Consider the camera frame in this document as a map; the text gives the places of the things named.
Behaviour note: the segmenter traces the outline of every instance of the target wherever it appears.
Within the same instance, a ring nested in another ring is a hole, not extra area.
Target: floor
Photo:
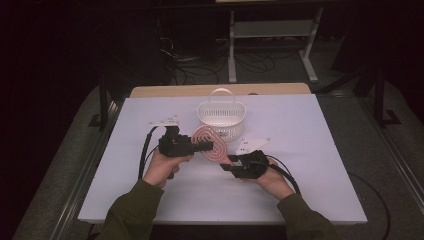
[[[331,70],[341,43],[342,40],[334,39],[316,41],[310,58],[319,82],[310,83],[297,55],[303,46],[302,39],[241,41],[236,49],[238,83],[305,82],[313,91],[321,89],[345,75]],[[188,56],[175,61],[178,68],[170,84],[228,83],[227,42],[223,40],[217,46],[218,54],[212,59]],[[352,93],[355,84],[353,79],[334,91],[317,95],[369,220],[366,224],[337,226],[337,230],[344,239],[352,240],[422,239],[424,127],[408,109],[399,91],[389,83],[386,84],[385,108],[393,110],[402,124],[379,127],[372,118],[372,92],[358,98]],[[103,131],[93,124],[90,126],[98,113],[99,89],[95,88],[76,114],[14,239],[84,240],[101,230],[101,226],[76,219],[119,114],[119,104],[111,104],[110,124]],[[264,237],[263,229],[240,230],[250,230],[252,239]],[[267,238],[283,239],[280,229],[266,232]],[[173,239],[189,238],[185,235]]]

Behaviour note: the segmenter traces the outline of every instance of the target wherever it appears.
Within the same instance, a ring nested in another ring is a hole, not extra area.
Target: person's right hand
[[[268,158],[268,161],[270,164],[277,165],[277,163],[270,158]],[[283,198],[294,193],[293,189],[290,188],[284,176],[270,167],[268,167],[266,172],[257,179],[241,180],[243,182],[255,182],[259,184],[262,189],[278,200],[282,200]]]

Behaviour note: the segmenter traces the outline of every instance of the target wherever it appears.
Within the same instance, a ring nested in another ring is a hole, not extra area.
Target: dark background
[[[132,4],[102,1],[101,6]],[[84,9],[78,1],[1,2],[2,239],[13,236],[80,104],[100,80],[120,100],[134,86],[166,85],[171,79],[169,58],[159,52],[158,37],[164,32],[155,28],[156,15]],[[420,9],[415,1],[328,7],[318,35],[346,37],[335,70],[349,73],[370,62],[381,64],[387,80],[424,122]],[[193,20],[199,16],[201,21]],[[166,34],[181,52],[207,53],[215,38],[228,32],[221,29],[226,17],[223,12],[168,14]],[[201,26],[209,26],[208,31],[191,30]]]

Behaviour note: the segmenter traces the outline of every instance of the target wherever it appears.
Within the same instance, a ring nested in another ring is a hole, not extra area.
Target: hand
[[[143,180],[150,185],[163,188],[171,172],[177,173],[180,170],[179,164],[188,162],[192,158],[193,156],[171,158],[161,154],[159,149],[156,149]]]
[[[268,158],[270,164],[278,164],[273,160]],[[290,188],[286,179],[276,170],[268,167],[266,172],[257,179],[241,179],[243,182],[255,182],[262,187],[267,193],[271,194],[278,200],[294,193],[293,189]]]

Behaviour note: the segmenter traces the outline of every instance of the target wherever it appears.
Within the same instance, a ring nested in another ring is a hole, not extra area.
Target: olive green sleeve
[[[333,224],[318,212],[312,211],[303,198],[292,194],[278,205],[286,220],[286,234],[289,240],[339,240]]]
[[[139,180],[110,207],[101,234],[105,239],[149,239],[163,190]]]

